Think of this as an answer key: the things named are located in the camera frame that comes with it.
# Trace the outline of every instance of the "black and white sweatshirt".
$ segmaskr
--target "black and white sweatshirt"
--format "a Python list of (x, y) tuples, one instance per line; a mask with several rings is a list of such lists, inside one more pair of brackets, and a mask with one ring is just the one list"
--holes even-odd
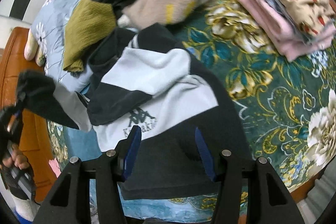
[[(128, 30), (115, 29), (90, 57), (94, 74), (99, 67), (107, 72), (91, 90), (88, 104), (82, 95), (36, 72), (22, 73), (17, 91), (26, 92), (27, 108), (42, 117), (83, 131), (93, 125), (103, 152), (115, 148), (133, 125), (141, 127), (142, 143), (132, 175), (120, 185), (124, 199), (217, 192), (218, 185), (204, 172), (195, 128), (223, 149), (249, 158), (232, 100), (219, 80), (159, 24), (134, 35), (118, 58), (117, 45), (124, 45), (130, 35)], [(32, 84), (37, 81), (42, 87)], [(46, 111), (53, 107), (57, 117)]]

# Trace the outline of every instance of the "pink cloth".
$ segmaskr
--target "pink cloth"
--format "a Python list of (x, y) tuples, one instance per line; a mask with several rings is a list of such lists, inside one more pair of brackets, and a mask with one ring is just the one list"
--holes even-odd
[(50, 165), (51, 169), (53, 170), (53, 172), (55, 173), (56, 177), (58, 178), (59, 175), (61, 174), (61, 170), (59, 168), (57, 159), (50, 160), (49, 165)]
[(331, 46), (336, 32), (333, 24), (329, 25), (312, 45), (300, 41), (285, 18), (279, 15), (265, 0), (238, 0), (251, 14), (256, 22), (264, 29), (269, 39), (281, 55), (285, 55), (289, 62), (305, 54), (322, 50)]

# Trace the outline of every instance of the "olive green knit sweater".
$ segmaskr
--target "olive green knit sweater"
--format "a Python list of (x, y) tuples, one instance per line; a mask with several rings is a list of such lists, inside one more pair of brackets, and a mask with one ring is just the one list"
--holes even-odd
[(86, 50), (115, 27), (116, 19), (110, 4), (80, 0), (65, 27), (63, 70), (83, 71), (81, 58)]

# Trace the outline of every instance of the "kappa logo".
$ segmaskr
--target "kappa logo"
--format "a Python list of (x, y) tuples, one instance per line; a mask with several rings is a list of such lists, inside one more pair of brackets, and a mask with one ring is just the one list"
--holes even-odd
[(128, 136), (134, 124), (141, 127), (142, 133), (152, 130), (156, 125), (156, 117), (153, 117), (148, 111), (144, 111), (140, 107), (131, 110), (129, 113), (128, 127), (123, 129), (125, 137)]

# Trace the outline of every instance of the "floral print cloth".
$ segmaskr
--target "floral print cloth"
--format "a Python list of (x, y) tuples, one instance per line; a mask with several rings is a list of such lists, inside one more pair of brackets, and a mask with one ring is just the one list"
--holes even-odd
[[(288, 63), (236, 0), (213, 0), (170, 30), (223, 83), (253, 158), (266, 157), (290, 191), (318, 172), (315, 161), (306, 156), (308, 124), (314, 112), (328, 106), (329, 91), (335, 89), (335, 41), (325, 51)], [(63, 133), (67, 130), (52, 122), (48, 129), (62, 170), (72, 156)], [(244, 187), (241, 214), (246, 213), (247, 197)], [(121, 202), (127, 216), (190, 223), (211, 219), (216, 198), (210, 194)]]

